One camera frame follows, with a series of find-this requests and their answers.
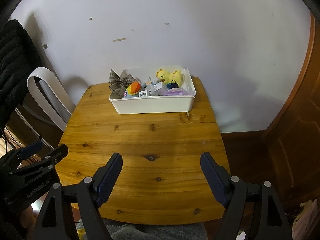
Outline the blue rainbow pony plush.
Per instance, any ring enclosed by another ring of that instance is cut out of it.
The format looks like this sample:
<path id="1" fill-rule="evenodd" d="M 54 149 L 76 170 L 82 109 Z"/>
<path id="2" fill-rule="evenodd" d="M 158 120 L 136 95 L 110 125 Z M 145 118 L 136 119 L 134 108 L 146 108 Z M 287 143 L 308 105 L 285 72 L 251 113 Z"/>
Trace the blue rainbow pony plush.
<path id="1" fill-rule="evenodd" d="M 124 92 L 124 98 L 135 98 L 139 97 L 139 93 L 141 91 L 141 83 L 138 81 L 134 81 L 127 87 L 127 89 Z"/>

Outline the grey plaid fabric bow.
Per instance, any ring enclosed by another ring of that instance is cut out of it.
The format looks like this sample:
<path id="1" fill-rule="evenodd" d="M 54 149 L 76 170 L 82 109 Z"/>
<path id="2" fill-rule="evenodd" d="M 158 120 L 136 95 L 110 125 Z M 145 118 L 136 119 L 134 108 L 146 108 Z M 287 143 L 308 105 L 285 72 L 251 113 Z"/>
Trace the grey plaid fabric bow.
<path id="1" fill-rule="evenodd" d="M 123 98 L 126 89 L 135 81 L 136 79 L 131 74 L 127 74 L 125 70 L 118 75 L 112 69 L 109 76 L 109 89 L 112 93 L 116 94 L 118 98 Z"/>

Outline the white green small carton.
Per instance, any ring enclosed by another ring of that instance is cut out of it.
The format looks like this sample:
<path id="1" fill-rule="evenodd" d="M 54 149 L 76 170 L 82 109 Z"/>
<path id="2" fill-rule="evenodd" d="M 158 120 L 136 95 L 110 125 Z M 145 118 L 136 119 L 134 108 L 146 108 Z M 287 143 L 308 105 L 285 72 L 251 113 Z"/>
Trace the white green small carton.
<path id="1" fill-rule="evenodd" d="M 151 92 L 149 90 L 142 90 L 139 92 L 139 98 L 145 98 L 151 96 Z"/>

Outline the purple bunny plush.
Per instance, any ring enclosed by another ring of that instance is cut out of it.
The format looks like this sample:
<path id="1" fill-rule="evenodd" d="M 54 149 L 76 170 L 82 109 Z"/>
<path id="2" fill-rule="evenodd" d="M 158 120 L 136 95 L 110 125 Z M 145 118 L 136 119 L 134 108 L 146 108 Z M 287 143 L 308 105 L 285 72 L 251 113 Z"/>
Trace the purple bunny plush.
<path id="1" fill-rule="evenodd" d="M 183 88 L 171 88 L 164 93 L 164 96 L 185 96 L 189 95 Z"/>

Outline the white bear plush blue sweater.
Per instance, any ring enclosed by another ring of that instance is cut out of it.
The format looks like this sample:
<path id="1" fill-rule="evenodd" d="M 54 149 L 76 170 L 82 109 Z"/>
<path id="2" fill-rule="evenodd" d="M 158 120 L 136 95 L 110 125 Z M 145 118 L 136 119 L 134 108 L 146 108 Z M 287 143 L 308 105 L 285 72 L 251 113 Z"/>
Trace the white bear plush blue sweater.
<path id="1" fill-rule="evenodd" d="M 160 82 L 161 82 L 161 79 L 159 77 L 155 77 L 152 81 L 147 81 L 144 84 L 144 90 L 147 91 L 147 94 L 149 96 L 154 96 L 155 95 L 154 86 Z"/>

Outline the blue floral drawstring pouch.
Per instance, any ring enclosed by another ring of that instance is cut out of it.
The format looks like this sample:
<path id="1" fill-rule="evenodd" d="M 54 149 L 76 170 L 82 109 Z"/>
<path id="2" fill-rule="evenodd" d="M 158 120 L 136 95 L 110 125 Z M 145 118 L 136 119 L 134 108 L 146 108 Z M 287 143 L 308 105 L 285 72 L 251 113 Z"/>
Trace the blue floral drawstring pouch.
<path id="1" fill-rule="evenodd" d="M 176 83 L 175 80 L 167 84 L 167 90 L 171 90 L 173 88 L 178 88 L 178 87 L 179 87 L 179 84 Z"/>

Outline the white text-printed box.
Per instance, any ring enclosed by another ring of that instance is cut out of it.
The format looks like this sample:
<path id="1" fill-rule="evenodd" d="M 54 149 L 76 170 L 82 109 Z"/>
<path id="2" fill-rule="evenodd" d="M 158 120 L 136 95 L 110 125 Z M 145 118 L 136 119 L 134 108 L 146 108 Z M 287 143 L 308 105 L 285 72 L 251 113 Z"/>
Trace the white text-printed box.
<path id="1" fill-rule="evenodd" d="M 156 95 L 162 96 L 168 91 L 168 87 L 163 82 L 159 82 L 153 86 L 154 93 Z"/>

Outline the yellow chick plush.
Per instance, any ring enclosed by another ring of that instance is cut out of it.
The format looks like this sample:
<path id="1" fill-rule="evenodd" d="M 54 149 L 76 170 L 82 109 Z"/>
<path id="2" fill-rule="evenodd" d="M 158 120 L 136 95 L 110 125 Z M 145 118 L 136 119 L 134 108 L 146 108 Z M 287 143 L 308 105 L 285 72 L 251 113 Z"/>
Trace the yellow chick plush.
<path id="1" fill-rule="evenodd" d="M 167 70 L 160 69 L 156 73 L 156 77 L 166 85 L 169 83 L 176 83 L 180 87 L 182 84 L 182 73 L 180 70 L 175 70 L 171 73 Z"/>

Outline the brown wooden door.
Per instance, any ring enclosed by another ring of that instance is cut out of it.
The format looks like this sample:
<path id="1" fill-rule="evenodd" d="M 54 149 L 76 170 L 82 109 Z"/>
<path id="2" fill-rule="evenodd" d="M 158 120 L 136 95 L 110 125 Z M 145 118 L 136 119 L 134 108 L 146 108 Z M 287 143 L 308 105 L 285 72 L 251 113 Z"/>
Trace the brown wooden door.
<path id="1" fill-rule="evenodd" d="M 231 172 L 244 181 L 270 180 L 292 223 L 301 204 L 319 200 L 319 20 L 298 79 L 267 129 L 223 133 Z"/>

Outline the white plastic storage bin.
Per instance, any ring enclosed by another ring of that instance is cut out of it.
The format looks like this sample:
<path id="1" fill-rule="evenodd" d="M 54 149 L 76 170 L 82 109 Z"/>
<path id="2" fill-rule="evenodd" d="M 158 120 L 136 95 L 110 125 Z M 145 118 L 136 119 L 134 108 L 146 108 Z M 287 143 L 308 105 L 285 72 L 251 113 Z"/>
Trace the white plastic storage bin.
<path id="1" fill-rule="evenodd" d="M 160 66 L 150 68 L 131 68 L 124 70 L 124 74 L 130 74 L 138 81 L 147 81 L 155 77 L 156 72 L 163 70 L 180 70 L 182 73 L 181 89 L 186 91 L 186 95 L 155 95 L 133 97 L 129 99 L 120 98 L 112 92 L 109 100 L 118 114 L 143 114 L 143 113 L 174 113 L 188 112 L 192 109 L 196 97 L 196 89 L 192 81 L 189 69 L 179 65 Z"/>

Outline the black hanging jacket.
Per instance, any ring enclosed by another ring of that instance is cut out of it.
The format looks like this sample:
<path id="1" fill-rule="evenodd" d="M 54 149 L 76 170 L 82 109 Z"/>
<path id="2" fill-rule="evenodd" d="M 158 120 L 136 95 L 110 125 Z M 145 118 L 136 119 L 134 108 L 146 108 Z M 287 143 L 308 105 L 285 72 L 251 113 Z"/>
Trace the black hanging jacket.
<path id="1" fill-rule="evenodd" d="M 32 39 L 18 20 L 9 20 L 1 32 L 1 129 L 28 93 L 27 79 L 42 66 Z"/>

